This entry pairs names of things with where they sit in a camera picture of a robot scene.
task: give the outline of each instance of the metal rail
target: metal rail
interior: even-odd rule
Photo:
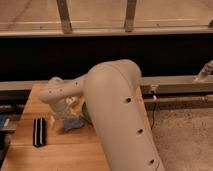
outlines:
[[[141,88],[143,94],[151,94],[151,89],[155,88],[156,94],[171,93],[213,93],[213,75],[208,76],[205,82],[193,82],[196,76],[169,76],[169,77],[142,77]],[[1,92],[9,91],[29,91],[33,84],[47,83],[47,81],[12,81],[0,82]]]

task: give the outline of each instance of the screw hole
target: screw hole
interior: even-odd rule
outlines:
[[[131,102],[131,98],[126,98],[125,102],[126,102],[126,103]]]
[[[150,162],[149,162],[149,165],[152,165],[152,164],[154,164],[154,162],[155,162],[155,160],[150,160]]]
[[[143,129],[139,129],[139,130],[137,131],[137,134],[138,134],[138,135],[140,135],[141,133],[143,133]]]

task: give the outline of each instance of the black wall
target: black wall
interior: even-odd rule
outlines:
[[[0,81],[74,78],[108,60],[144,76],[195,75],[213,59],[213,34],[0,39]]]

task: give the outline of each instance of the blue cloth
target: blue cloth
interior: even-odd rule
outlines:
[[[84,126],[84,121],[81,118],[67,118],[64,119],[64,130],[78,129]]]

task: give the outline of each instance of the metal frame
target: metal frame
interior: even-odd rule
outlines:
[[[58,12],[61,18],[61,26],[64,34],[72,33],[72,25],[67,7],[67,0],[57,0]]]
[[[136,6],[137,6],[137,0],[127,1],[126,18],[124,23],[124,28],[126,32],[132,32],[134,29]]]

